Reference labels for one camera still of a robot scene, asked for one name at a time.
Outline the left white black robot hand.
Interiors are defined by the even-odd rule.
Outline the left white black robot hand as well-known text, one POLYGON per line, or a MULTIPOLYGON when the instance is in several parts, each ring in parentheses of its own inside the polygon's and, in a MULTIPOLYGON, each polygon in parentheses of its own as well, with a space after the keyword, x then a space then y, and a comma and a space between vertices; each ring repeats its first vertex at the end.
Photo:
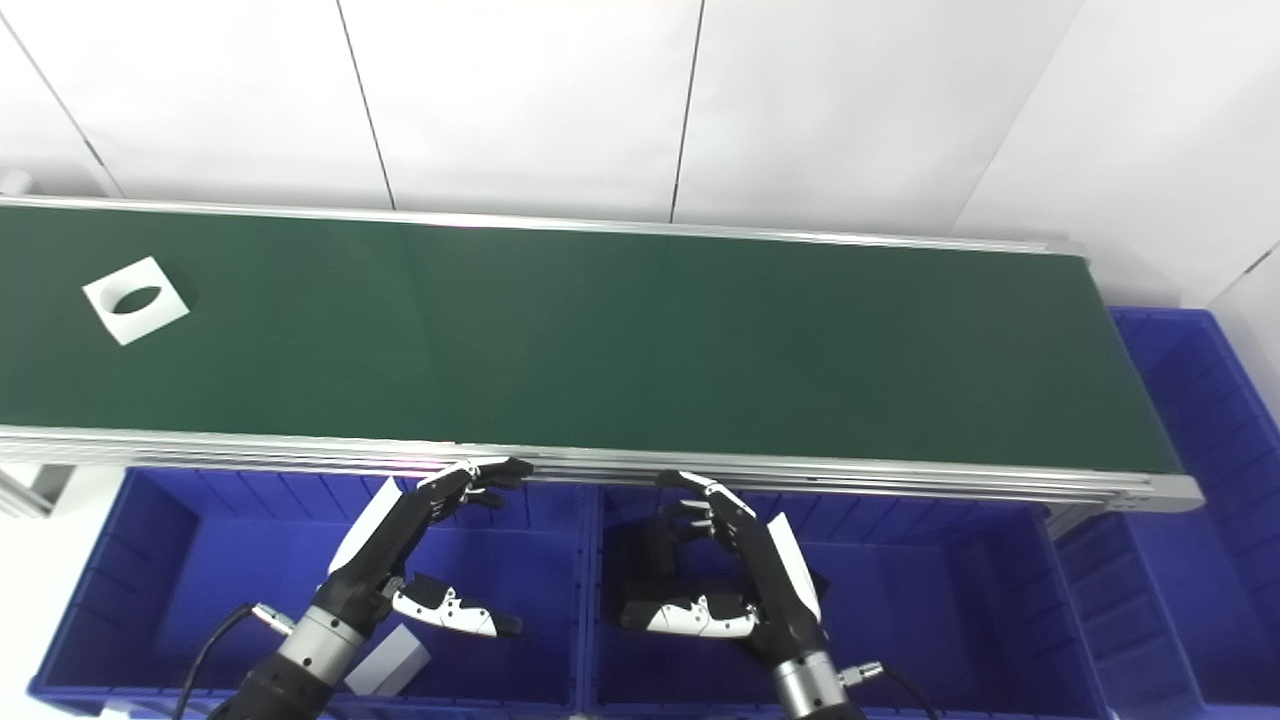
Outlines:
POLYGON ((443 468, 403 492, 396 479, 383 489, 352 525, 332 560, 328 579, 312 605, 362 638, 401 612, 420 623, 484 637, 518 637, 524 623, 465 598, 449 583, 406 564, 428 529, 470 503, 502 509, 493 488, 518 489, 534 471, 531 462, 511 456, 471 457, 443 468))

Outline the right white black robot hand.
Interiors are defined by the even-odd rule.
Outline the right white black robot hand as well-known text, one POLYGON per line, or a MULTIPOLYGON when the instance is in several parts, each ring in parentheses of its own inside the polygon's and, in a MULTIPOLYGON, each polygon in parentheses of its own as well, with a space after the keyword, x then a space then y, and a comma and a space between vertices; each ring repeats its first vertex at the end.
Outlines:
POLYGON ((819 593, 785 515, 765 521, 726 484, 694 471, 663 470, 655 484, 690 496, 641 524, 621 628, 741 641, 767 669, 828 650, 819 593), (681 552, 698 541, 736 559, 741 584, 687 574, 681 552))

